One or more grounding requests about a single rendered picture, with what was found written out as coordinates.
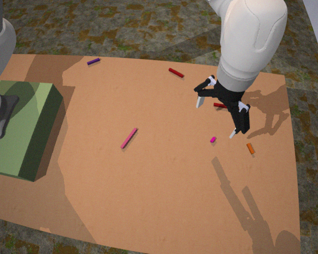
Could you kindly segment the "pink rod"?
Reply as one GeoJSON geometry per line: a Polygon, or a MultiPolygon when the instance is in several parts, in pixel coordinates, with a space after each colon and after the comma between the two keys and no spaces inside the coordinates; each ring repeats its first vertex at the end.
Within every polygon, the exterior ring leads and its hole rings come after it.
{"type": "Polygon", "coordinates": [[[130,140],[131,137],[135,134],[136,131],[137,131],[136,128],[134,128],[134,129],[132,130],[132,132],[130,133],[130,135],[127,137],[127,139],[126,139],[126,140],[124,141],[124,143],[121,145],[121,148],[122,148],[122,149],[126,146],[126,144],[129,142],[129,140],[130,140]]]}

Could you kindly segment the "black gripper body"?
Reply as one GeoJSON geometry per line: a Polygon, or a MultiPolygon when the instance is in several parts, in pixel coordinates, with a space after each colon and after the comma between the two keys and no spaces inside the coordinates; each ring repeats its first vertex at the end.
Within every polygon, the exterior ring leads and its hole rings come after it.
{"type": "MultiPolygon", "coordinates": [[[[215,93],[220,97],[218,98],[224,104],[224,100],[229,101],[231,107],[235,107],[239,105],[239,101],[241,102],[241,98],[244,92],[233,92],[226,89],[222,86],[219,81],[217,80],[216,84],[214,85],[215,93]]],[[[225,104],[224,104],[225,105],[225,104]]],[[[226,105],[225,105],[226,106],[226,105]]]]}

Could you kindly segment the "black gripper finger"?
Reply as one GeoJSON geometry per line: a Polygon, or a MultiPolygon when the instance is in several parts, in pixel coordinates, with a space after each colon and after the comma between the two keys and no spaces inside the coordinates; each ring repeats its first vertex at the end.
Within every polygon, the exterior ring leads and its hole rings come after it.
{"type": "Polygon", "coordinates": [[[238,132],[242,132],[245,134],[250,129],[250,118],[249,118],[249,104],[243,104],[242,102],[238,102],[238,106],[231,107],[230,102],[224,100],[224,103],[228,109],[228,111],[231,113],[232,119],[235,124],[235,129],[232,132],[232,134],[229,136],[229,138],[232,138],[238,132]],[[240,108],[240,109],[239,109],[240,108]]]}
{"type": "Polygon", "coordinates": [[[198,100],[197,100],[196,108],[199,108],[204,103],[205,97],[220,98],[217,95],[217,93],[215,93],[214,88],[213,89],[205,89],[205,87],[207,87],[207,86],[216,84],[216,81],[214,79],[215,79],[215,76],[211,75],[210,77],[208,77],[205,80],[205,82],[199,84],[196,88],[194,88],[194,91],[198,93],[198,100]]]}

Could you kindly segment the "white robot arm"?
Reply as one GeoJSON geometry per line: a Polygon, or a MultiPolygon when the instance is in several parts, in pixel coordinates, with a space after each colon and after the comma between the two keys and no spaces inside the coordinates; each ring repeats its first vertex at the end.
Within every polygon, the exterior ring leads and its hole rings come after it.
{"type": "MultiPolygon", "coordinates": [[[[217,79],[233,92],[246,91],[275,54],[287,23],[284,0],[206,0],[221,17],[221,57],[217,79]]],[[[16,46],[12,24],[3,18],[0,0],[0,75],[16,46]]],[[[19,102],[17,95],[0,95],[0,139],[19,102]]]]}

